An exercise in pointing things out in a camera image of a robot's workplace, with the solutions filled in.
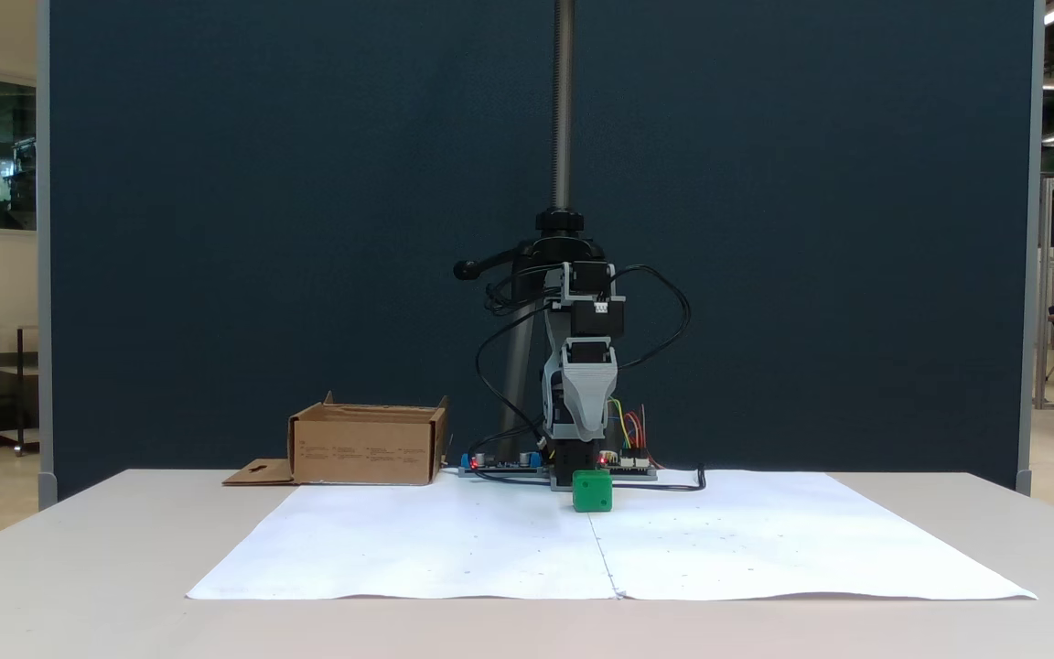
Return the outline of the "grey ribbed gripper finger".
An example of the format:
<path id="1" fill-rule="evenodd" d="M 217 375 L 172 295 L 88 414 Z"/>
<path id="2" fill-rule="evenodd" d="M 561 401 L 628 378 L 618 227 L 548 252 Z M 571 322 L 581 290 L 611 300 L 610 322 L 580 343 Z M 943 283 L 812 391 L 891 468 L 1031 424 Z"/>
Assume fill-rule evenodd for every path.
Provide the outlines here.
<path id="1" fill-rule="evenodd" d="M 565 364 L 565 408 L 573 418 L 575 437 L 581 441 L 604 437 L 609 399 L 617 383 L 616 364 Z"/>

